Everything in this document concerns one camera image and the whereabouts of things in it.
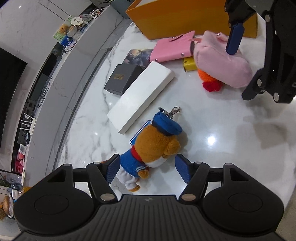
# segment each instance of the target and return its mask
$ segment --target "pink fabric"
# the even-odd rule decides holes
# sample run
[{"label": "pink fabric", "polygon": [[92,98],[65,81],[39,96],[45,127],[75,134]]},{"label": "pink fabric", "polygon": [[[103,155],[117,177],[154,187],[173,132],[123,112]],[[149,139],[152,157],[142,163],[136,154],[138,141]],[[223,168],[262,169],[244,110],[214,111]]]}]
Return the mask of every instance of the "pink fabric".
[{"label": "pink fabric", "polygon": [[191,31],[176,37],[160,39],[151,53],[150,62],[161,63],[192,56],[194,34],[195,31]]},{"label": "pink fabric", "polygon": [[235,55],[226,52],[227,40],[223,33],[206,31],[194,47],[194,61],[215,79],[234,88],[245,87],[252,79],[252,70],[239,50]]}]

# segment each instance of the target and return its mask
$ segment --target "striped cuff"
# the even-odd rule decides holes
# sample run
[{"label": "striped cuff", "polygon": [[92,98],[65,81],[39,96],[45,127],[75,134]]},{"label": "striped cuff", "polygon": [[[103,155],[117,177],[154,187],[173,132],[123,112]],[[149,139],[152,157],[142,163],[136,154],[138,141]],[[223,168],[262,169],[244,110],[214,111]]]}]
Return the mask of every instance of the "striped cuff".
[{"label": "striped cuff", "polygon": [[136,172],[139,172],[139,171],[141,171],[141,170],[146,170],[146,167],[137,167],[137,168],[136,168]]}]

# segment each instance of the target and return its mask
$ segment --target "orange crocheted toy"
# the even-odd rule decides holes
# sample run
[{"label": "orange crocheted toy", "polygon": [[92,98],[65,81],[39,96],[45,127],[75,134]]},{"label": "orange crocheted toy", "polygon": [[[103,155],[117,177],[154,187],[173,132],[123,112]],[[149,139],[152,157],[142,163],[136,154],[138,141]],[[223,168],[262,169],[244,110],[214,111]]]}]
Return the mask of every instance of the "orange crocheted toy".
[{"label": "orange crocheted toy", "polygon": [[197,69],[198,75],[200,76],[201,80],[203,81],[203,87],[209,91],[219,91],[222,87],[222,82],[213,78],[212,76],[208,75],[206,72]]}]

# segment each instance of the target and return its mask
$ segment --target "teddy bear foot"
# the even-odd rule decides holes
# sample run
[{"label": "teddy bear foot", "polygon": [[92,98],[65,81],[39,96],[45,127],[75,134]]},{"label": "teddy bear foot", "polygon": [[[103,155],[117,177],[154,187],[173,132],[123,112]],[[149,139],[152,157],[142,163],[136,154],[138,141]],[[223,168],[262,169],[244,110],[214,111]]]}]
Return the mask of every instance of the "teddy bear foot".
[{"label": "teddy bear foot", "polygon": [[134,187],[133,189],[129,189],[130,192],[136,192],[140,189],[141,187],[139,185],[137,185],[136,187]]}]

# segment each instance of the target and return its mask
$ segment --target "teddy bear arm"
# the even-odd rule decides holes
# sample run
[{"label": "teddy bear arm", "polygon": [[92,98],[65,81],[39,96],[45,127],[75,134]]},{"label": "teddy bear arm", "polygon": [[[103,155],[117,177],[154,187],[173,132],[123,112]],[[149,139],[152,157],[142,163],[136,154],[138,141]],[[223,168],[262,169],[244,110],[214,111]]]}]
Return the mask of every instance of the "teddy bear arm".
[{"label": "teddy bear arm", "polygon": [[177,141],[177,139],[173,138],[165,148],[164,154],[168,156],[177,154],[180,147],[180,143]]},{"label": "teddy bear arm", "polygon": [[138,171],[138,175],[140,178],[146,179],[149,177],[149,171],[148,170],[140,170],[140,171]]}]

